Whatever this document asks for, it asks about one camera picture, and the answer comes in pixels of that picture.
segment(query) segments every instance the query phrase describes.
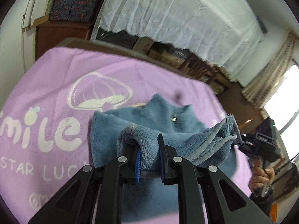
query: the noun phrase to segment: patterned curtain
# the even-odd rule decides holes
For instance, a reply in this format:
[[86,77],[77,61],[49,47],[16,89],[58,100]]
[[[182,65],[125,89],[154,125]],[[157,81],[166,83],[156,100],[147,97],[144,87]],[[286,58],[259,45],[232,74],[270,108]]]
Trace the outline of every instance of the patterned curtain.
[[269,95],[273,93],[277,85],[283,80],[284,74],[292,64],[292,56],[297,37],[292,32],[283,46],[268,62],[268,64],[256,75],[255,78],[242,90],[243,96],[251,102],[255,108],[261,108],[266,103]]

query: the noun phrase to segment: silver screw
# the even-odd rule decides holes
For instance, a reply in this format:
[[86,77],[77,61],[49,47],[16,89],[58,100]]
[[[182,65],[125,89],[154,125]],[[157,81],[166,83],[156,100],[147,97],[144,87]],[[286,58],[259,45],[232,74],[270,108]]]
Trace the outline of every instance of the silver screw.
[[84,167],[83,167],[83,171],[84,172],[90,172],[92,170],[92,166],[90,166],[90,165],[85,165]]
[[119,162],[126,162],[128,159],[125,156],[120,156],[117,160]]
[[214,165],[211,165],[211,166],[209,167],[209,170],[210,170],[211,172],[215,173],[215,172],[217,172],[218,168],[217,168],[216,166],[214,166]]
[[183,161],[183,159],[182,159],[180,156],[175,156],[175,157],[173,158],[173,160],[174,160],[175,162],[182,162],[182,161]]

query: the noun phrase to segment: human hand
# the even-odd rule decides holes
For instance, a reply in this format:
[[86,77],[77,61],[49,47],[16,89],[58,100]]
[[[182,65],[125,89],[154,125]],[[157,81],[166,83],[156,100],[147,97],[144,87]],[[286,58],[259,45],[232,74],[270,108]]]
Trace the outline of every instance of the human hand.
[[265,183],[269,183],[269,185],[272,184],[275,172],[274,169],[266,168],[265,171],[261,168],[262,162],[258,159],[255,159],[252,162],[252,177],[250,179],[250,182],[248,184],[248,187],[252,193],[260,187],[262,187]]

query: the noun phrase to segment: window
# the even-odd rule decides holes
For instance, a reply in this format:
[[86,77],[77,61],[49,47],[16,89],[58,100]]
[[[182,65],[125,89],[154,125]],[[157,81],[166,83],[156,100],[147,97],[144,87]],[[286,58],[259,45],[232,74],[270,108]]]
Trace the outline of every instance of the window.
[[289,158],[299,152],[299,67],[294,63],[287,71],[277,92],[264,106],[274,120]]

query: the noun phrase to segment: pink bedsheet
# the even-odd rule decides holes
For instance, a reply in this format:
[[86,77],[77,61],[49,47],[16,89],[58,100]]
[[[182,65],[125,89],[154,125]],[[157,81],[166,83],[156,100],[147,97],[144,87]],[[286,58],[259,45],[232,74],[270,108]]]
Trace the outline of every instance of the pink bedsheet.
[[[92,163],[88,128],[95,110],[147,103],[155,93],[177,106],[192,104],[208,127],[225,115],[208,85],[155,65],[64,47],[46,52],[0,111],[0,194],[20,224]],[[249,194],[251,172],[246,157],[236,155],[232,179]],[[178,223],[178,214],[142,223]]]

